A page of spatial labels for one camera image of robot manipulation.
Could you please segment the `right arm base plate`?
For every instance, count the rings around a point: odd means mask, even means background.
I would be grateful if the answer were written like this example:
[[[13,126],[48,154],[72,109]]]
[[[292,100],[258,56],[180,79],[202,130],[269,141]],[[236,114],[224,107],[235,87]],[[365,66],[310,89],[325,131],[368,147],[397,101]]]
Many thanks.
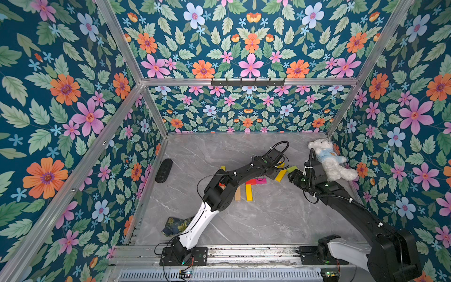
[[[295,252],[304,265],[349,265],[345,260],[332,257],[328,248],[324,246],[300,246]]]

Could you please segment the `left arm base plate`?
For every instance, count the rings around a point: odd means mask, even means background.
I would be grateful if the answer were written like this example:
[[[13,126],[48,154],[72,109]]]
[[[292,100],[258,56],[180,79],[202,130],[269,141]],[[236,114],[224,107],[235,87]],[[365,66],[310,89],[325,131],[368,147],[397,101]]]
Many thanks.
[[[191,250],[166,247],[160,255],[159,266],[205,266],[208,251],[207,247],[194,247]]]

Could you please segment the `magenta block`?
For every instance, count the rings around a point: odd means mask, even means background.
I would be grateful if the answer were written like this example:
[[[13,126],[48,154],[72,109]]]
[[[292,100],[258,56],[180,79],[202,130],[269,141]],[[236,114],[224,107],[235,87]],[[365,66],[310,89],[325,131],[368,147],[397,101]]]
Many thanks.
[[[266,184],[266,183],[267,183],[267,179],[266,178],[256,179],[256,184]]]

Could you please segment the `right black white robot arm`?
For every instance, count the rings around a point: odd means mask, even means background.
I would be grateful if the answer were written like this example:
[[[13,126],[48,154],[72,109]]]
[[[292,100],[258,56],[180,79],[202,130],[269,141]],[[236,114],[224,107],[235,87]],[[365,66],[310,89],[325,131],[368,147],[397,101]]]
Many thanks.
[[[356,202],[339,183],[329,182],[319,161],[305,162],[305,170],[293,170],[288,179],[304,193],[341,214],[367,241],[366,245],[360,245],[338,235],[323,237],[318,241],[319,260],[351,263],[366,270],[376,282],[409,282],[422,275],[413,234],[384,223]]]

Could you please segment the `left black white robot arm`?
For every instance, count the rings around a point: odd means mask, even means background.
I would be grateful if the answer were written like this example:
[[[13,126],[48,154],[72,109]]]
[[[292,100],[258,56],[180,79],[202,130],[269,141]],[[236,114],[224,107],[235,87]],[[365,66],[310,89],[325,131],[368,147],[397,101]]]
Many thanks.
[[[279,171],[284,169],[282,165],[287,160],[286,150],[276,149],[281,144],[289,147],[288,142],[279,142],[265,154],[252,157],[250,163],[235,170],[220,169],[211,177],[193,220],[185,231],[170,241],[171,254],[179,263],[183,264],[189,258],[191,250],[197,246],[200,236],[212,219],[230,206],[240,185],[265,176],[275,179]]]

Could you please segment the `red block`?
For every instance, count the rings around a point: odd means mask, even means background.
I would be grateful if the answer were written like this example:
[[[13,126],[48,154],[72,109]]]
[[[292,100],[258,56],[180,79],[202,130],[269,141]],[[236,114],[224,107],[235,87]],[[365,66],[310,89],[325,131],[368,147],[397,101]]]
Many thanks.
[[[245,184],[246,185],[255,185],[255,184],[257,184],[257,180],[256,179],[251,179],[251,180],[247,181]]]

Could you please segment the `natural wood block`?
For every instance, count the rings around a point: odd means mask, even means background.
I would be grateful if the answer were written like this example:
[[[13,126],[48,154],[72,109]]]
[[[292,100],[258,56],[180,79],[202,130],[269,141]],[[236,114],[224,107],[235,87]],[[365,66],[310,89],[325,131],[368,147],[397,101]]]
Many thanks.
[[[241,187],[239,186],[235,192],[235,201],[239,202],[241,200]]]

